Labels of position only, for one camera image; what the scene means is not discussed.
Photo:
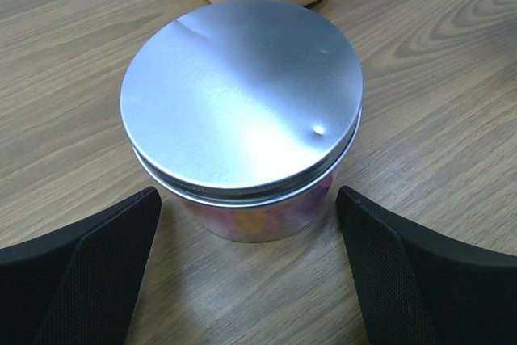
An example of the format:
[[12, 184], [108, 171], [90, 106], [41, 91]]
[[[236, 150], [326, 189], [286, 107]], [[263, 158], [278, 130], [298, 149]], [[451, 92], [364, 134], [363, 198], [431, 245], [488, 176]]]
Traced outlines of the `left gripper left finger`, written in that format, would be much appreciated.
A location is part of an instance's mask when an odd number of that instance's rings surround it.
[[1, 250], [3, 344], [124, 344], [158, 226], [147, 187]]

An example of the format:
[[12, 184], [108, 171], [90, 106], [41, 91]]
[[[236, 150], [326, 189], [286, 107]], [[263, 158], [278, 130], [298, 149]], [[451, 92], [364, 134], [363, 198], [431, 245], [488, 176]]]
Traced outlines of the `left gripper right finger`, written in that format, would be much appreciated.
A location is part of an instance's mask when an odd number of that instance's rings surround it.
[[514, 344], [516, 257], [447, 237], [350, 187], [340, 230], [371, 344]]

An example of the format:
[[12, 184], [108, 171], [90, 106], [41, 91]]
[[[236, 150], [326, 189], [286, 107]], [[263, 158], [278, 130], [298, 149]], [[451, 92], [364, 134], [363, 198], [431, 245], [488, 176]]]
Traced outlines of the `clear glass jar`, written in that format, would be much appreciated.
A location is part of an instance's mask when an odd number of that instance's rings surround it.
[[320, 183], [299, 196], [252, 209], [214, 208], [181, 200], [200, 224], [217, 236], [237, 242], [268, 242], [296, 234], [324, 208], [325, 198], [336, 178], [333, 170]]

